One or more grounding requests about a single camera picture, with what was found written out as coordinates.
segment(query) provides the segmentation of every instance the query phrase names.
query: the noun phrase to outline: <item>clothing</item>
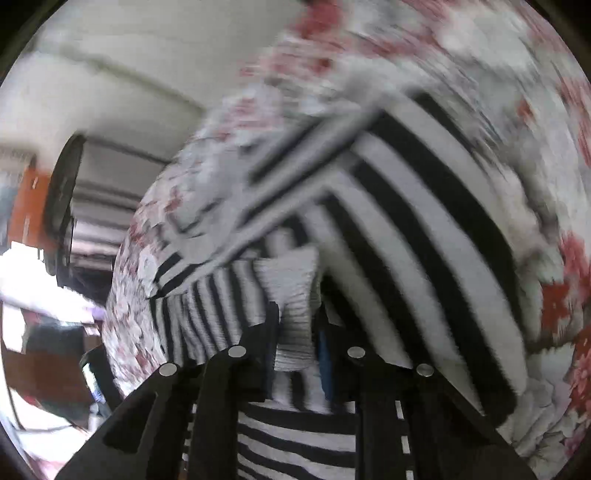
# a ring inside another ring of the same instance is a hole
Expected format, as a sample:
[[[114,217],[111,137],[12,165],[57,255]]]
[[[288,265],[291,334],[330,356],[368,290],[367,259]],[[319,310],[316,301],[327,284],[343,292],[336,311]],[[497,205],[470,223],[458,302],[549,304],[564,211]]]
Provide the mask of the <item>clothing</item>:
[[[245,325],[263,321],[267,300],[285,303],[273,291],[279,280],[265,278],[268,258],[314,245],[331,322],[390,363],[435,365],[502,423],[525,390],[521,313],[504,214],[466,144],[432,98],[418,95],[261,145],[242,171],[209,186],[197,220],[162,228],[150,304],[168,358],[204,362],[236,343]],[[291,327],[289,314],[282,324]],[[306,351],[310,322],[283,345],[280,334],[279,348]],[[272,400],[239,415],[240,466],[353,478],[350,408],[324,399],[315,360],[277,371]],[[316,460],[296,468],[310,457],[294,452],[310,446]]]

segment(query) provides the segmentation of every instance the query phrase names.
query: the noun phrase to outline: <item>white ceiling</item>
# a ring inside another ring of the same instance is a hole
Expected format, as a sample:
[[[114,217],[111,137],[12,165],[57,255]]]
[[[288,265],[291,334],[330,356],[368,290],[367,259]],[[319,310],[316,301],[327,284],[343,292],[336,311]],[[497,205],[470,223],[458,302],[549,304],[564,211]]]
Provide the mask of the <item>white ceiling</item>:
[[[0,142],[52,169],[88,131],[171,157],[297,0],[69,0],[0,87]]]

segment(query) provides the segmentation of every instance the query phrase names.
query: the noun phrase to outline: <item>metal rivet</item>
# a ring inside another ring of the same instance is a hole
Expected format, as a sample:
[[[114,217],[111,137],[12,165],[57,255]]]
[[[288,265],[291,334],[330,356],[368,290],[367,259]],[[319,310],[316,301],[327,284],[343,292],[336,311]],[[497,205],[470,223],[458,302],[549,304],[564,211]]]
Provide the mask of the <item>metal rivet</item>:
[[[352,346],[347,350],[347,355],[351,358],[363,358],[365,356],[365,350],[363,350],[360,346]]]
[[[421,377],[430,377],[435,373],[435,369],[429,364],[420,364],[417,367],[417,373]]]
[[[232,358],[240,358],[246,355],[246,349],[242,345],[234,345],[228,350],[228,355]]]
[[[164,364],[160,367],[158,373],[160,373],[160,375],[163,377],[170,377],[171,375],[174,375],[177,370],[178,367],[175,364]]]

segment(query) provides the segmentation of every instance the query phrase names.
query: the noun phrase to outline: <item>striped shirt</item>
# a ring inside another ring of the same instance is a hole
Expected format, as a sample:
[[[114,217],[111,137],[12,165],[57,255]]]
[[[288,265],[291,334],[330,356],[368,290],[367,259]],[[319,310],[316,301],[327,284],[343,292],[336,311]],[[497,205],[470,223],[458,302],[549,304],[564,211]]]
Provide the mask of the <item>striped shirt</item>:
[[[301,285],[312,292],[322,272],[331,322],[389,363],[435,365],[494,425],[512,413],[527,375],[504,213],[431,97],[309,121],[229,177],[167,236],[150,305],[171,360],[205,362],[264,321],[274,299],[265,259],[312,245],[320,265],[303,268]],[[355,418],[324,399],[309,300],[290,303],[304,320],[280,338],[288,353],[273,398],[239,414],[241,478],[355,477]]]

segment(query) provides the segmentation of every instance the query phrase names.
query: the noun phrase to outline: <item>floral fabric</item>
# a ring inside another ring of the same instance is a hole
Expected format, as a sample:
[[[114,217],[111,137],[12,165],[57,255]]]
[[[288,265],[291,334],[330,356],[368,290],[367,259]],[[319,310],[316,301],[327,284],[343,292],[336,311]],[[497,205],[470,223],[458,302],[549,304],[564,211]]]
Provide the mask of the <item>floral fabric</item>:
[[[124,393],[166,360],[147,297],[167,215],[290,123],[420,88],[468,137],[510,218],[530,378],[501,433],[552,478],[591,424],[591,87],[557,33],[518,0],[323,0],[241,76],[151,186],[119,252],[103,338]]]

